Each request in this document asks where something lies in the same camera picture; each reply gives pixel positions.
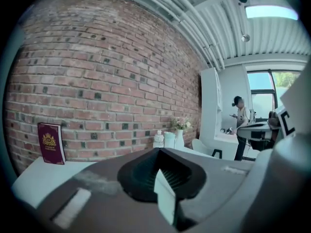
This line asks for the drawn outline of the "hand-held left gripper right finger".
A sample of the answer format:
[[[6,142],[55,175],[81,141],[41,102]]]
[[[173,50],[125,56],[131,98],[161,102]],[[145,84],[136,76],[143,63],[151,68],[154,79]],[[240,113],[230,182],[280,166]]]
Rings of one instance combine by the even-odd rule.
[[[159,233],[242,233],[254,166],[159,149],[159,169],[176,197],[174,224],[161,222]]]

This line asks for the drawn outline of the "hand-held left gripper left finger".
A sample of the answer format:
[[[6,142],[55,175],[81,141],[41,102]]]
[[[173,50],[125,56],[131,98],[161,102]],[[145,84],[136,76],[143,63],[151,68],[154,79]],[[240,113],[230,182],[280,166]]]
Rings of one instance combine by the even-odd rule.
[[[100,161],[49,193],[39,215],[57,233],[174,233],[157,205],[156,171],[171,149]]]

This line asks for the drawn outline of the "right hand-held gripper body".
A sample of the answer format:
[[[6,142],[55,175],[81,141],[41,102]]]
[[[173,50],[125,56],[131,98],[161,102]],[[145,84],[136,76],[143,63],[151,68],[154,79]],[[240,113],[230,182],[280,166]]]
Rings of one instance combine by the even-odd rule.
[[[281,138],[295,135],[295,128],[284,105],[269,112],[268,125],[271,130],[277,131]]]

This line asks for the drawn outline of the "window with dark frame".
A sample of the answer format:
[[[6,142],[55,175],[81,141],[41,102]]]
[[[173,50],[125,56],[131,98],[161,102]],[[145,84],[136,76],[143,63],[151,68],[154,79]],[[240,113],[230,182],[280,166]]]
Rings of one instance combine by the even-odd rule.
[[[264,122],[268,114],[283,105],[281,96],[300,75],[294,70],[262,70],[247,73],[255,122]]]

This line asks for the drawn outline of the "burgundy hardcover book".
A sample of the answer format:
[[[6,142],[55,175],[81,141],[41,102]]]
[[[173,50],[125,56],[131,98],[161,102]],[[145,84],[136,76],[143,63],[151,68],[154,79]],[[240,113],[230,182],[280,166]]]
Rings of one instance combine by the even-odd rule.
[[[64,165],[66,162],[61,125],[38,123],[38,140],[43,161],[49,164]]]

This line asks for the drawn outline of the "rectangular ceiling light panel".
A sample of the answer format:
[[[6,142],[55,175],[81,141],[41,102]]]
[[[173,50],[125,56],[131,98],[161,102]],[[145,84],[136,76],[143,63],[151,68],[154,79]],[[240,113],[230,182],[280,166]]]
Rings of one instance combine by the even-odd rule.
[[[245,12],[247,18],[280,17],[298,20],[298,13],[295,10],[276,5],[246,6]]]

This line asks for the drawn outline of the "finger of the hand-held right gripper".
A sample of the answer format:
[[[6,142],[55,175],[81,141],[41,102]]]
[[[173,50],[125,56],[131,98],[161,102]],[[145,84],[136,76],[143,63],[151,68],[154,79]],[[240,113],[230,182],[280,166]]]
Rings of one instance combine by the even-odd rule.
[[[239,137],[255,141],[271,140],[273,130],[267,122],[249,124],[239,127]]]

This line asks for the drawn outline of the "white electric kettle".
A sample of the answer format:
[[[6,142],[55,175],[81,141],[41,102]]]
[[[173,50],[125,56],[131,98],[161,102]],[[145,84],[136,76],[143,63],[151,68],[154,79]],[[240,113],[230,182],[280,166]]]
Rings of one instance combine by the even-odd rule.
[[[164,147],[174,149],[175,134],[172,132],[164,132]]]

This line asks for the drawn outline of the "grey chair with black legs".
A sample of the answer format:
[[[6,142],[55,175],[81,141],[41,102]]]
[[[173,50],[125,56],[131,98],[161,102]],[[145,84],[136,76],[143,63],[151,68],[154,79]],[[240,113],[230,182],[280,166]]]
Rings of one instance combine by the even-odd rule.
[[[222,159],[223,157],[223,152],[221,150],[208,148],[199,139],[193,139],[191,141],[191,146],[194,151],[197,151],[197,152],[200,152],[200,153],[203,153],[203,154],[206,154],[206,155],[218,158],[218,159]]]

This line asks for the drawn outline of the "white A4 paper sheet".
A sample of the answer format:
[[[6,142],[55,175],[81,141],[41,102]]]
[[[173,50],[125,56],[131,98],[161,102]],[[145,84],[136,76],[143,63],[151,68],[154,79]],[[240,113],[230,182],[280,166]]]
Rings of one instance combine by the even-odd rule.
[[[175,192],[169,185],[161,169],[158,170],[155,177],[154,192],[157,194],[158,209],[170,224],[174,224],[175,217]]]

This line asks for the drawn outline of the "white vase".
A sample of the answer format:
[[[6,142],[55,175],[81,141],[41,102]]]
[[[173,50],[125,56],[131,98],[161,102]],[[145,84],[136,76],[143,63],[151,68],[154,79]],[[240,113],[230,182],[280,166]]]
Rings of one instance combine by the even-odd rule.
[[[175,149],[177,149],[177,150],[182,149],[185,145],[185,142],[183,139],[183,132],[184,132],[184,130],[177,130],[176,131]]]

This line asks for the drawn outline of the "white desk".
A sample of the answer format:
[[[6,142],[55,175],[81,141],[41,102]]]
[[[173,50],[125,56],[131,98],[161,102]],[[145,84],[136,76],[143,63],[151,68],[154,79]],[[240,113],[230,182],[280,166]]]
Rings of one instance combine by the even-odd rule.
[[[207,156],[193,150],[181,152]],[[97,162],[66,162],[64,165],[54,165],[45,163],[42,158],[37,158],[14,182],[12,191],[18,199],[37,210],[49,193],[94,163]],[[254,173],[251,176],[251,194],[255,199],[258,186],[253,176]]]

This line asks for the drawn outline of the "clear bottle with bear lid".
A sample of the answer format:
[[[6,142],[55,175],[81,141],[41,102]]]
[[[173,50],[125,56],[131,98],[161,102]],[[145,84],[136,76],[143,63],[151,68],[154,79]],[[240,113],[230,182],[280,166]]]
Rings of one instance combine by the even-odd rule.
[[[154,136],[153,148],[163,148],[164,147],[164,135],[162,130],[158,130]]]

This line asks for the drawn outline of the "pink flower bouquet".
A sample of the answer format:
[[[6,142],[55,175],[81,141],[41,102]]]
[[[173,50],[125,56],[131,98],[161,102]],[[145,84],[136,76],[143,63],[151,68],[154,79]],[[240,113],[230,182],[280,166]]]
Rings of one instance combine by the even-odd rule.
[[[192,129],[192,124],[188,117],[172,117],[171,128],[174,130],[186,131]]]

